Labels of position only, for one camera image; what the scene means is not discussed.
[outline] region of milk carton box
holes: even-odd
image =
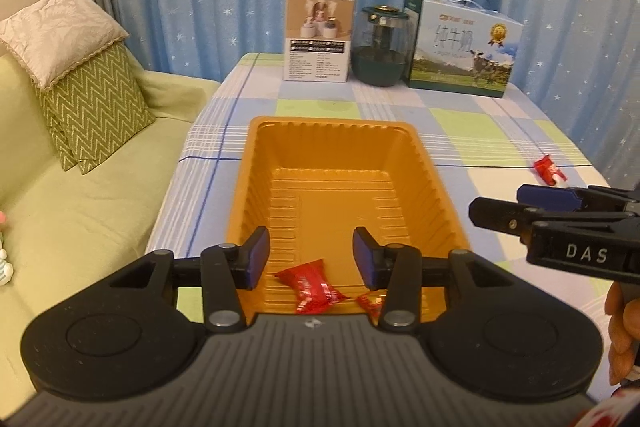
[[[490,10],[444,0],[404,0],[414,35],[409,87],[501,98],[522,24]]]

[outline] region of orange plastic tray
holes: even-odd
[[[324,258],[328,281],[356,297],[367,291],[351,251],[353,229],[381,244],[404,243],[446,257],[468,241],[415,129],[405,123],[260,117],[252,120],[227,237],[243,243],[268,227],[271,254],[258,287],[240,291],[255,312],[294,313],[296,297],[274,273]],[[422,320],[445,309],[441,288],[422,290]],[[332,313],[358,313],[353,300]]]

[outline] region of human hand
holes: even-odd
[[[611,315],[609,321],[609,383],[619,384],[634,366],[636,354],[632,350],[634,341],[640,341],[640,299],[625,305],[620,283],[609,288],[604,312]]]

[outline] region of checkered tablecloth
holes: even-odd
[[[467,217],[477,196],[514,200],[539,184],[530,165],[550,154],[573,186],[606,185],[578,148],[524,93],[504,98],[346,83],[284,82],[282,55],[247,54],[192,126],[148,249],[194,257],[225,240],[249,123],[256,116],[405,121],[412,124],[458,210],[476,253],[587,313],[607,338],[607,282],[531,266],[516,237],[476,229]],[[610,394],[603,363],[591,392]]]

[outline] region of gold medal label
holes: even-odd
[[[494,44],[498,44],[499,48],[503,48],[504,44],[502,44],[502,42],[507,37],[507,26],[505,26],[501,22],[494,24],[493,26],[491,26],[490,35],[491,40],[489,40],[489,44],[492,46]]]

